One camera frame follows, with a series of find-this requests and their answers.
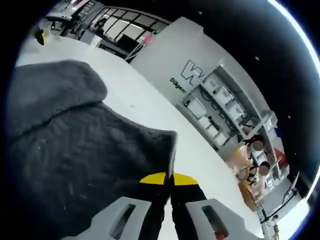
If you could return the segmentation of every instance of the gray towel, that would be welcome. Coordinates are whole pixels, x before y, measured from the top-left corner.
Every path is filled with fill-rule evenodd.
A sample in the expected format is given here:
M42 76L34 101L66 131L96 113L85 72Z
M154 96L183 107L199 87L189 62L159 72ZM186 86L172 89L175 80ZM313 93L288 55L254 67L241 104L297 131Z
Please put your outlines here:
M91 70L94 83L90 83L88 65L69 61L74 71L69 78L63 74L67 68L57 68L65 63L21 67L27 74L18 68L20 74L14 75L13 83L21 81L24 88L11 88L15 92L9 92L15 96L27 89L31 94L34 85L39 85L32 79L41 81L38 74L45 78L43 69L51 74L48 84L54 86L55 93L42 94L41 86L36 88L32 104L11 99L11 110L24 111L26 106L34 111L33 115L24 111L19 116L8 110L14 121L9 124L9 133L19 136L8 149L17 196L29 216L28 224L45 239L78 235L90 226L94 215L119 197L128 196L143 177L167 172L173 165L177 140L174 131L144 127L98 102L106 89L101 87L97 74ZM74 83L78 79L83 87ZM71 93L81 96L81 101L69 96Z

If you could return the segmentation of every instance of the ceiling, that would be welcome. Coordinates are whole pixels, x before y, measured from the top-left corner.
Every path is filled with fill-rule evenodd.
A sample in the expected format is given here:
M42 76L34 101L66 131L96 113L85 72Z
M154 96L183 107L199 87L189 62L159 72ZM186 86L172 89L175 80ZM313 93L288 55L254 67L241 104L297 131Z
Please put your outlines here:
M204 33L227 50L256 83L278 118L291 169L302 170L312 181L320 162L320 76L302 38L273 5L267 0L100 2L172 22L185 16L202 25ZM320 2L281 2L320 50Z

